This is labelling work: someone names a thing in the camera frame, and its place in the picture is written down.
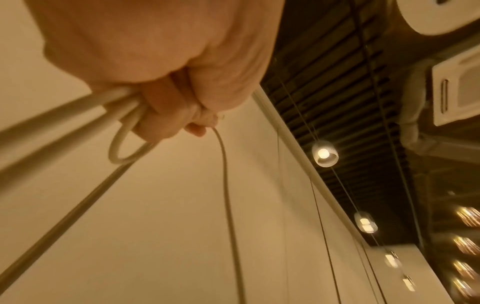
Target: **human hand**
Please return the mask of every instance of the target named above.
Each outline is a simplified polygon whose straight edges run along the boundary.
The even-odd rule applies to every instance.
[[[283,0],[27,0],[45,56],[92,88],[137,84],[150,142],[202,136],[268,66]]]

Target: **dark ceiling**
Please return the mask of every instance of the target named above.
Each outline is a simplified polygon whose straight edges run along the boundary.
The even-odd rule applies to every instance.
[[[350,196],[375,219],[380,245],[424,244],[422,252],[449,290],[453,259],[468,260],[480,273],[480,262],[451,246],[449,236],[467,235],[480,244],[477,230],[453,212],[457,205],[480,207],[480,166],[405,151],[396,122],[409,68],[479,32],[480,21],[422,36],[391,3],[287,0],[261,85],[312,162],[311,132],[338,150],[333,168],[339,179],[330,168],[314,166],[347,215],[353,219],[356,211]],[[440,128],[422,121],[429,134],[480,141],[478,118]]]

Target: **molding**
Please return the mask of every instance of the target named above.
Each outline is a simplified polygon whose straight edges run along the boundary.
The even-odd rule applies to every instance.
[[[327,185],[325,185],[324,181],[320,178],[309,158],[303,152],[297,140],[290,132],[289,128],[281,118],[280,114],[278,114],[277,110],[273,106],[268,96],[265,94],[264,90],[259,87],[254,91],[252,97],[262,110],[263,114],[267,117],[270,124],[278,130],[278,135],[283,139],[283,142],[285,142],[286,146],[290,149],[293,156],[299,162],[300,166],[302,166],[307,175],[310,177],[314,186],[318,189],[320,194],[324,197],[324,199],[330,205],[335,214],[337,214],[340,221],[342,221],[342,223],[347,227],[351,235],[357,241],[359,241],[364,246],[369,247],[365,239],[358,231],[357,227],[352,223],[352,221],[350,221],[349,217],[342,209],[339,202],[337,202],[333,194],[327,188]]]

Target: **white ceiling vent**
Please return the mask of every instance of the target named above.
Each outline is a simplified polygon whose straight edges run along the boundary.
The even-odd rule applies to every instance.
[[[432,80],[436,126],[480,114],[480,45],[435,65]]]

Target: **black slatted ceiling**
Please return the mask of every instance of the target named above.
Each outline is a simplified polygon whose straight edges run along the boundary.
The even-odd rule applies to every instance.
[[[305,16],[299,16],[298,11],[288,11],[291,2],[287,1],[273,60],[262,87],[312,162],[310,149],[314,140],[288,93],[317,136],[335,145],[340,158],[334,168],[354,201],[374,217],[384,243],[418,242],[349,3],[346,0],[313,3],[304,12]],[[389,69],[383,58],[379,1],[356,3],[386,121],[410,183],[407,159],[395,124],[400,96],[390,87]],[[315,16],[315,22],[309,16]],[[352,218],[355,209],[333,172],[314,166]],[[370,237],[366,239],[374,244]]]

